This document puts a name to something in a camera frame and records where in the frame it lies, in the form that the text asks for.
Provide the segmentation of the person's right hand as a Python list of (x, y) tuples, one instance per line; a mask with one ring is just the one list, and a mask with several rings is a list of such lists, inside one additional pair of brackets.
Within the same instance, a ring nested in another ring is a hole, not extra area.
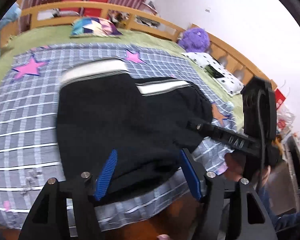
[[(236, 157), (234, 153), (227, 153), (224, 156), (225, 163), (227, 165), (226, 171), (223, 176), (228, 180), (239, 181), (243, 178), (244, 161), (239, 161), (239, 157)], [(271, 173), (271, 167), (267, 166), (262, 170), (261, 175), (261, 187), (263, 187)]]

